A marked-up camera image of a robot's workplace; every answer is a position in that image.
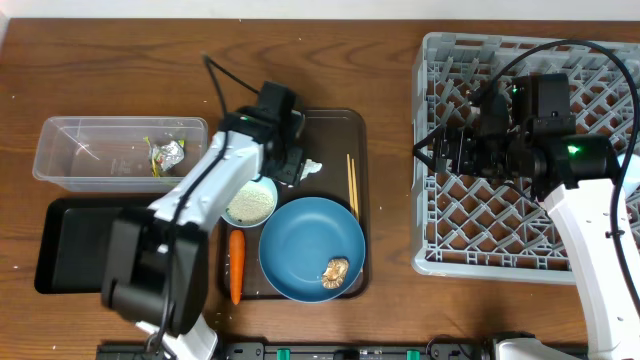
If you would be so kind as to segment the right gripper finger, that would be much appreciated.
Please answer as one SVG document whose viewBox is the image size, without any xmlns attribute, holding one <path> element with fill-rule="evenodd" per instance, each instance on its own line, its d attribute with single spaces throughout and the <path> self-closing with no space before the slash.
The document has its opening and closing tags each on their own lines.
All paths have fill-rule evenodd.
<svg viewBox="0 0 640 360">
<path fill-rule="evenodd" d="M 413 151 L 417 152 L 429 145 L 434 145 L 443 136 L 444 132 L 445 128 L 442 125 L 436 126 L 425 138 L 413 146 Z"/>
<path fill-rule="evenodd" d="M 434 158 L 425 155 L 420 149 L 414 149 L 413 156 L 426 165 L 429 170 L 437 172 L 437 162 Z"/>
</svg>

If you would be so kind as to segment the snack wrapper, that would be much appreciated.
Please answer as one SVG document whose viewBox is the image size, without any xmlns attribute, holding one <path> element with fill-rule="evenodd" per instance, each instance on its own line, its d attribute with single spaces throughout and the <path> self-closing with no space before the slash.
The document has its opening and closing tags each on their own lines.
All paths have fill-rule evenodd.
<svg viewBox="0 0 640 360">
<path fill-rule="evenodd" d="M 149 162 L 153 177 L 163 177 L 173 167 L 185 158 L 185 141 L 171 140 L 165 145 L 153 144 L 148 137 L 144 137 L 149 146 Z"/>
</svg>

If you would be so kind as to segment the white paper napkin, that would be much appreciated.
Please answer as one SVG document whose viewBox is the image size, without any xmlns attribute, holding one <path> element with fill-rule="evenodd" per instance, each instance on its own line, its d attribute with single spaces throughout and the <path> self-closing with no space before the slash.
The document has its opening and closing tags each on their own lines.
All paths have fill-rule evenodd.
<svg viewBox="0 0 640 360">
<path fill-rule="evenodd" d="M 318 173 L 323 167 L 322 163 L 315 162 L 312 159 L 307 159 L 304 163 L 300 180 L 306 179 L 309 175 Z"/>
</svg>

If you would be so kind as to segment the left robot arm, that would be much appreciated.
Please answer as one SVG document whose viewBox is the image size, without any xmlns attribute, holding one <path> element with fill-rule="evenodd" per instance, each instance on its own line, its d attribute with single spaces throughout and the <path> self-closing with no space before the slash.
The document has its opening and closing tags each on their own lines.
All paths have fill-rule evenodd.
<svg viewBox="0 0 640 360">
<path fill-rule="evenodd" d="M 257 102 L 225 113 L 206 154 L 171 191 L 147 208 L 114 219 L 102 304 L 144 325 L 145 355 L 210 359 L 218 336 L 203 315 L 209 237 L 239 190 L 270 178 L 289 186 L 304 168 L 298 145 L 305 115 L 288 87 L 266 82 Z"/>
</svg>

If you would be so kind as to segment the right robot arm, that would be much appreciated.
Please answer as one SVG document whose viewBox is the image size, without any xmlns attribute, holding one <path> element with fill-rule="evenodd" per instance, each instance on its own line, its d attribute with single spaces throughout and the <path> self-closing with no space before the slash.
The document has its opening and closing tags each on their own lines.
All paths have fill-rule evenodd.
<svg viewBox="0 0 640 360">
<path fill-rule="evenodd" d="M 589 358 L 638 358 L 639 251 L 611 142 L 577 132 L 564 74 L 517 77 L 509 97 L 490 90 L 474 104 L 478 126 L 438 126 L 414 157 L 434 172 L 529 179 L 569 258 Z"/>
</svg>

